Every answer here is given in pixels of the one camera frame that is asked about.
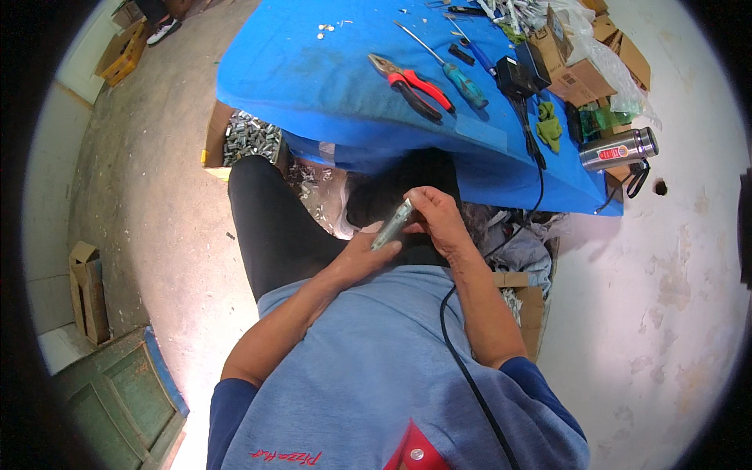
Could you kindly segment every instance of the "blue screwdriver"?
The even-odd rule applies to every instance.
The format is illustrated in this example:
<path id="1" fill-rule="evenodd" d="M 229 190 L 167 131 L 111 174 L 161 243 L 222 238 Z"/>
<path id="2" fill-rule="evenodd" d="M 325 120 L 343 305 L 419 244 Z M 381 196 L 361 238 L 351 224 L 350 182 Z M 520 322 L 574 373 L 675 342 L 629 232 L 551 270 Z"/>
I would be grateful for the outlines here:
<path id="1" fill-rule="evenodd" d="M 485 71 L 490 73 L 491 77 L 496 77 L 496 68 L 494 67 L 494 64 L 491 63 L 490 60 L 488 60 L 488 56 L 476 45 L 476 43 L 470 41 L 470 38 L 468 38 L 467 34 L 465 34 L 465 32 L 459 28 L 457 23 L 452 21 L 452 19 L 449 18 L 448 15 L 444 15 L 444 17 L 452 22 L 454 27 L 457 28 L 457 31 L 459 31 L 461 35 L 465 36 L 465 39 L 468 42 L 468 47 L 472 51 L 472 54 L 475 56 L 475 58 L 481 63 L 481 67 L 483 67 Z"/>
<path id="2" fill-rule="evenodd" d="M 437 56 L 436 53 L 428 46 L 426 46 L 423 41 L 418 39 L 416 35 L 410 32 L 409 29 L 405 28 L 403 25 L 394 22 L 397 26 L 404 29 L 406 33 L 408 33 L 410 36 L 413 37 L 415 41 L 418 41 L 421 46 L 428 49 L 428 51 L 433 54 L 433 56 L 438 60 L 438 62 L 441 64 L 441 70 L 444 71 L 444 75 L 447 76 L 450 82 L 454 85 L 455 88 L 457 88 L 457 91 L 459 91 L 459 94 L 462 95 L 463 98 L 468 100 L 471 105 L 475 106 L 478 109 L 483 109 L 488 105 L 488 100 L 483 95 L 483 92 L 481 92 L 481 89 L 478 88 L 478 85 L 472 82 L 469 78 L 463 74 L 456 65 L 451 64 L 449 62 L 445 62 L 441 57 Z"/>

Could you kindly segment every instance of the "pliers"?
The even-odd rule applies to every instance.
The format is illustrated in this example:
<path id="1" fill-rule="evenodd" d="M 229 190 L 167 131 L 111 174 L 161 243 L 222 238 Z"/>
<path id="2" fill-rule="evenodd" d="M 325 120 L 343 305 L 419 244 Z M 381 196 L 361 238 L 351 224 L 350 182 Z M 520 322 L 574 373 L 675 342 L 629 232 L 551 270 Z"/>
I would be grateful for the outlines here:
<path id="1" fill-rule="evenodd" d="M 399 90 L 410 107 L 426 119 L 440 121 L 441 113 L 419 97 L 411 88 L 411 85 L 426 92 L 448 112 L 453 113 L 455 111 L 454 105 L 449 101 L 449 98 L 444 92 L 433 83 L 418 78 L 415 74 L 415 70 L 402 70 L 400 67 L 397 67 L 390 61 L 383 57 L 379 57 L 376 54 L 369 54 L 368 60 L 374 65 L 374 67 L 376 67 L 376 70 L 387 78 L 389 85 L 391 85 L 392 88 Z"/>

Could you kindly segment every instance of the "white wall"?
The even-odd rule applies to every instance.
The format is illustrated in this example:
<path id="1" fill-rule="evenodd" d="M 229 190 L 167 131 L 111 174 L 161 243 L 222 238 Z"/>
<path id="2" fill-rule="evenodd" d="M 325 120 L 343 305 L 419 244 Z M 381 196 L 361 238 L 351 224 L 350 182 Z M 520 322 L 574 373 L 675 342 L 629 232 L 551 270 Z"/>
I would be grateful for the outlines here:
<path id="1" fill-rule="evenodd" d="M 102 0 L 82 25 L 37 120 L 22 224 L 26 289 L 38 334 L 74 321 L 68 281 L 69 196 L 92 104 L 104 83 L 93 72 L 112 37 L 122 32 L 111 21 L 119 3 Z"/>
<path id="2" fill-rule="evenodd" d="M 60 86 L 47 94 L 23 189 L 26 289 L 38 334 L 71 323 L 68 212 L 73 173 L 92 111 Z"/>
<path id="3" fill-rule="evenodd" d="M 79 96 L 93 104 L 105 80 L 94 75 L 99 59 L 110 44 L 110 40 L 123 29 L 111 21 L 121 0 L 102 0 L 80 31 L 60 61 L 57 80 L 72 89 Z"/>
<path id="4" fill-rule="evenodd" d="M 678 2 L 609 7 L 652 68 L 660 155 L 624 217 L 573 215 L 538 365 L 592 470 L 671 468 L 715 409 L 747 322 L 736 208 L 750 155 L 728 80 Z"/>
<path id="5" fill-rule="evenodd" d="M 96 349 L 78 332 L 75 323 L 55 328 L 37 339 L 50 375 L 57 374 Z"/>

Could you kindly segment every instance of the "green cloth rag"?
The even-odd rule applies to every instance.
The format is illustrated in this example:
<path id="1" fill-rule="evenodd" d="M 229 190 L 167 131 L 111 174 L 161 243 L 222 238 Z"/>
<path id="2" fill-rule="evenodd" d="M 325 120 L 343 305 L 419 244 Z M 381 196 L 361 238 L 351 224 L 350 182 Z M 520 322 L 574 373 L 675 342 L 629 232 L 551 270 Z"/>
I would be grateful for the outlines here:
<path id="1" fill-rule="evenodd" d="M 551 150 L 558 153 L 561 149 L 559 143 L 559 137 L 562 134 L 562 127 L 559 124 L 559 118 L 553 114 L 553 103 L 542 102 L 538 105 L 538 120 L 539 123 L 535 123 L 535 130 L 538 133 L 538 137 L 548 146 Z"/>
<path id="2" fill-rule="evenodd" d="M 510 26 L 502 25 L 502 31 L 507 35 L 509 41 L 511 41 L 511 43 L 515 46 L 519 46 L 524 41 L 527 41 L 527 36 L 525 36 L 523 33 L 520 33 L 518 35 L 514 34 L 514 31 L 512 31 L 512 28 Z"/>

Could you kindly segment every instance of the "person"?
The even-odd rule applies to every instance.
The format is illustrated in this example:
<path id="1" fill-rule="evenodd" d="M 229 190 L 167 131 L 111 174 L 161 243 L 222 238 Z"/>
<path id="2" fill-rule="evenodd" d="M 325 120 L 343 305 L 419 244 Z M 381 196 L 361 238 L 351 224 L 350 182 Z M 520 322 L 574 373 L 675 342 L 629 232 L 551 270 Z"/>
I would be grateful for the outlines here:
<path id="1" fill-rule="evenodd" d="M 347 220 L 372 225 L 349 241 L 261 156 L 235 163 L 228 193 L 259 321 L 214 388 L 207 468 L 587 468 L 582 429 L 468 235 L 448 154 L 415 150 L 355 188 Z M 404 239 L 371 251 L 405 197 Z M 508 453 L 444 343 L 453 284 L 447 333 Z"/>
<path id="2" fill-rule="evenodd" d="M 162 0 L 133 0 L 141 12 L 144 14 L 153 33 L 146 40 L 150 47 L 155 46 L 162 39 L 176 32 L 182 23 L 173 17 L 168 11 Z"/>

